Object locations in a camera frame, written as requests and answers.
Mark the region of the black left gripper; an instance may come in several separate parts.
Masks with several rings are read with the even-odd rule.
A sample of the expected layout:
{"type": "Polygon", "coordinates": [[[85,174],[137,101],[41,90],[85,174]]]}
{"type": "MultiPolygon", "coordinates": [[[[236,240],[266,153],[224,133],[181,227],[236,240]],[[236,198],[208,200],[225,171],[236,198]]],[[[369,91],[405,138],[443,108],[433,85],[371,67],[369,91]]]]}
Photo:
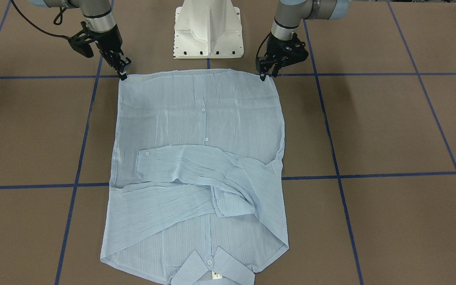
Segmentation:
{"type": "Polygon", "coordinates": [[[297,33],[291,33],[291,39],[281,40],[271,32],[261,42],[256,53],[256,70],[260,80],[264,82],[267,74],[272,74],[274,78],[279,75],[282,68],[288,67],[287,50],[299,40],[297,33]]]}

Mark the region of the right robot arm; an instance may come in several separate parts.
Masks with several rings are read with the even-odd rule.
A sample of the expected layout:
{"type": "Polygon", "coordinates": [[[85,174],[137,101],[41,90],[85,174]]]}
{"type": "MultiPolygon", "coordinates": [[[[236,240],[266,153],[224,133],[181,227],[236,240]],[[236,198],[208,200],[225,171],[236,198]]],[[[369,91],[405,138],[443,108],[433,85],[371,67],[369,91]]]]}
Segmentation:
{"type": "Polygon", "coordinates": [[[94,57],[92,44],[95,44],[105,62],[112,67],[120,80],[128,78],[127,70],[131,59],[122,50],[122,37],[112,11],[110,0],[30,0],[34,6],[42,8],[58,8],[54,19],[55,25],[62,23],[63,14],[68,10],[78,10],[83,14],[81,30],[73,36],[47,32],[31,22],[22,13],[21,17],[40,32],[68,41],[72,50],[85,58],[94,57]]]}

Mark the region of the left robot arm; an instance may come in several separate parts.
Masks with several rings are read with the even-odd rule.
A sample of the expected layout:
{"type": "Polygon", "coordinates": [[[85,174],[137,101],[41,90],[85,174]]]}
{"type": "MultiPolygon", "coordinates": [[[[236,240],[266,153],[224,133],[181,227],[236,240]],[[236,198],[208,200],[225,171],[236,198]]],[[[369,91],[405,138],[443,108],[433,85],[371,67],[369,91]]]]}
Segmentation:
{"type": "Polygon", "coordinates": [[[277,4],[271,31],[259,45],[257,54],[266,47],[263,56],[255,56],[259,79],[278,76],[284,67],[306,61],[309,52],[299,39],[297,28],[304,20],[335,20],[344,17],[349,0],[281,0],[277,4]]]}

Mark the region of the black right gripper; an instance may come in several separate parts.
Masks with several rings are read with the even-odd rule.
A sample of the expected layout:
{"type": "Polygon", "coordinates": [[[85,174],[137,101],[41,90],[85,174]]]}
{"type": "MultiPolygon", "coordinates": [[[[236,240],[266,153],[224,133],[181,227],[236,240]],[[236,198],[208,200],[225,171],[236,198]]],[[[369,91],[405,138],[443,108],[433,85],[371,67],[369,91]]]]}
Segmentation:
{"type": "Polygon", "coordinates": [[[122,38],[118,26],[103,32],[90,30],[90,36],[96,41],[100,54],[107,64],[114,70],[118,70],[121,81],[127,79],[127,70],[131,60],[122,51],[122,38]]]}

